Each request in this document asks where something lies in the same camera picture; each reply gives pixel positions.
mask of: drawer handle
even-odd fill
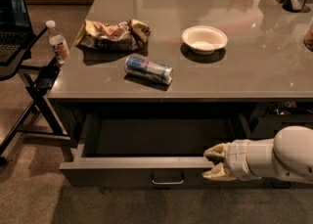
[[[158,182],[155,180],[155,176],[151,176],[151,181],[156,186],[165,186],[165,185],[181,185],[185,182],[184,176],[182,175],[182,178],[180,181],[167,181],[167,182]]]

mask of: floor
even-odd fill
[[[33,21],[55,20],[71,45],[89,7],[30,5]],[[32,65],[45,65],[52,50],[44,35]],[[0,82],[0,141],[30,98],[18,75]],[[36,124],[45,125],[42,118]],[[63,139],[18,134],[0,167],[0,223],[312,223],[313,188],[209,188],[205,190],[106,190],[74,188],[59,165],[75,149]]]

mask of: white bowl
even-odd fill
[[[199,55],[209,55],[217,49],[224,48],[227,36],[217,28],[197,25],[187,28],[182,35],[183,41]]]

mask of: can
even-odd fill
[[[172,81],[173,68],[130,56],[125,62],[125,72],[156,83],[169,85]]]

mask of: bottle label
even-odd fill
[[[68,56],[69,50],[67,42],[65,40],[57,45],[51,45],[51,47],[53,49],[53,52],[55,52],[58,57],[65,59]]]

